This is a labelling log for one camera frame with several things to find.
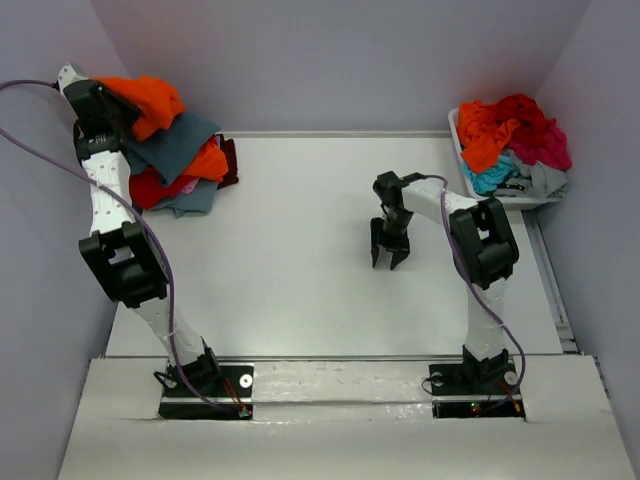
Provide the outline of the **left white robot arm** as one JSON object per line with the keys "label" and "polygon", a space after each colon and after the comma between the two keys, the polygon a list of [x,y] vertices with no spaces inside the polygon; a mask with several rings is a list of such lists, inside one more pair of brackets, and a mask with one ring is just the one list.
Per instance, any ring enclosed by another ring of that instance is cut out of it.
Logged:
{"label": "left white robot arm", "polygon": [[73,143],[90,180],[92,223],[81,256],[107,296],[145,321],[169,355],[155,378],[168,390],[215,392],[222,372],[213,350],[177,311],[173,274],[157,239],[133,207],[125,135],[140,115],[133,104],[72,63],[57,87],[76,114]]}

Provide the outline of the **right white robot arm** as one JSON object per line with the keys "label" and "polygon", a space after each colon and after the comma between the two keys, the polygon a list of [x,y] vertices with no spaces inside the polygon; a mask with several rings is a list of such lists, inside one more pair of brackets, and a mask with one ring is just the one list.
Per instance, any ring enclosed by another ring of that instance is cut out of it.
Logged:
{"label": "right white robot arm", "polygon": [[444,228],[456,272],[468,293],[467,334],[458,363],[430,366],[427,381],[439,395],[482,395],[501,381],[516,382],[500,318],[506,281],[519,260],[519,249],[502,203],[477,201],[447,189],[437,175],[393,171],[377,176],[372,186],[383,215],[370,220],[371,263],[381,252],[395,269],[410,254],[408,226],[420,215]]}

